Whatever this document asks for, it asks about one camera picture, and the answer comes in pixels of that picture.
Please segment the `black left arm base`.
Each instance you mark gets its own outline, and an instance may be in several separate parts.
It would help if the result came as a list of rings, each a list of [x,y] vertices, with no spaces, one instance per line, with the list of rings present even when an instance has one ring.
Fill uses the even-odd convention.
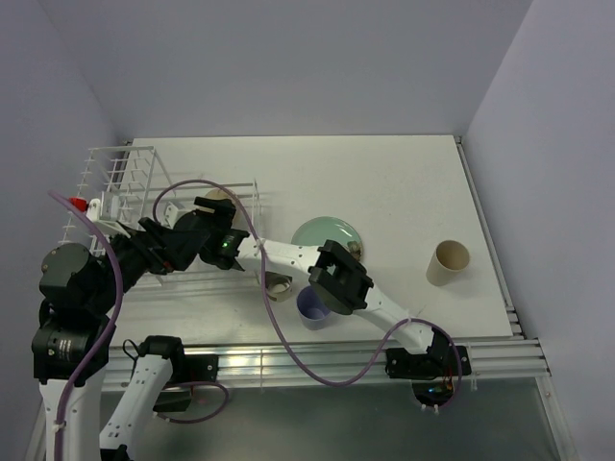
[[[153,410],[159,413],[186,411],[194,399],[196,388],[178,387],[178,384],[192,381],[214,382],[217,380],[218,365],[217,354],[188,354],[180,371],[164,386]]]

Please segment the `lilac plastic cup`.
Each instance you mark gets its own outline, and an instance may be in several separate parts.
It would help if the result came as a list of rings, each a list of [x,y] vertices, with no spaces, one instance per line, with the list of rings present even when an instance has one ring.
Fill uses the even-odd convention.
[[[325,328],[332,321],[332,312],[309,286],[297,295],[296,306],[302,324],[309,330]]]

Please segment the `steel cup with brown band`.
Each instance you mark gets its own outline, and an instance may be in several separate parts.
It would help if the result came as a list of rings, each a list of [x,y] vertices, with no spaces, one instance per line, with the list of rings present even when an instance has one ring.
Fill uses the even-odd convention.
[[[282,303],[292,296],[292,277],[267,271],[265,273],[265,294],[275,303]]]

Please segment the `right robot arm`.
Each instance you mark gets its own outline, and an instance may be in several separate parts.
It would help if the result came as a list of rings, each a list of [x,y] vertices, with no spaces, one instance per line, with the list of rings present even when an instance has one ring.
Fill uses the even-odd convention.
[[[341,316],[358,317],[392,338],[403,350],[398,359],[407,370],[403,378],[431,379],[452,371],[460,373],[461,357],[454,341],[433,323],[411,317],[388,298],[368,276],[366,268],[339,243],[292,245],[257,236],[251,221],[247,230],[233,227],[243,212],[230,200],[195,199],[196,209],[171,220],[174,231],[195,231],[205,238],[198,246],[200,259],[220,270],[273,272],[305,281],[319,301]]]

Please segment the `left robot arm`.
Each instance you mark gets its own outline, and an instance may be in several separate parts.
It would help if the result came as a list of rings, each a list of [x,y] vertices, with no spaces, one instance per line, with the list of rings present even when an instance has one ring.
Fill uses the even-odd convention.
[[[68,243],[43,259],[32,352],[46,407],[49,460],[134,460],[160,392],[186,374],[180,338],[147,337],[109,426],[99,429],[102,385],[124,295],[146,273],[186,270],[209,237],[205,230],[171,230],[150,218],[140,222],[144,230],[99,234],[103,255]]]

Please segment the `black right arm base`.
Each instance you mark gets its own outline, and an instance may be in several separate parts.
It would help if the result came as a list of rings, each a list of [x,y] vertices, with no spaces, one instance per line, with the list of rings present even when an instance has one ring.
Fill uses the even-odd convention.
[[[403,348],[385,351],[385,372],[391,379],[412,382],[415,399],[434,408],[445,405],[455,394],[459,376],[472,373],[467,349],[462,346],[436,347],[429,352],[412,354]]]

